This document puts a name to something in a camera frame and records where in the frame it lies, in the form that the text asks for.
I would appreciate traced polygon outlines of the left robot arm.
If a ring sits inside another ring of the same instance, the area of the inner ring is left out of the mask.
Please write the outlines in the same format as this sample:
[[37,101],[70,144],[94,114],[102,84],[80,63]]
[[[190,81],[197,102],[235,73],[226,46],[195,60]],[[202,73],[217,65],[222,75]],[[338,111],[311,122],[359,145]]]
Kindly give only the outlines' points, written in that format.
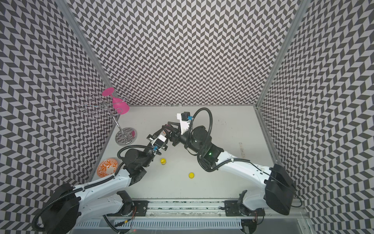
[[138,183],[146,174],[160,150],[166,150],[168,139],[160,129],[149,136],[149,144],[130,145],[117,153],[122,161],[116,171],[101,179],[81,184],[63,184],[33,218],[32,229],[47,234],[67,234],[77,224],[102,215],[128,215],[133,200],[125,188]]

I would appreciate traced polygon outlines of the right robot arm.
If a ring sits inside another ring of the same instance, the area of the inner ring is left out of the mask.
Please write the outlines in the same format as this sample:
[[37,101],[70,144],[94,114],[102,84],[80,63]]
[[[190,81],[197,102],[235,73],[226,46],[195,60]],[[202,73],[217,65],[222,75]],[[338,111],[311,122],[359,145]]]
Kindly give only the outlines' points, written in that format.
[[290,214],[293,199],[297,197],[296,184],[283,166],[261,166],[214,145],[211,137],[213,115],[206,107],[198,109],[194,115],[179,113],[177,119],[178,122],[169,122],[162,127],[173,145],[182,143],[186,150],[191,150],[200,167],[208,173],[226,171],[248,179],[256,186],[256,189],[240,194],[240,208],[251,212],[270,208],[281,215]]

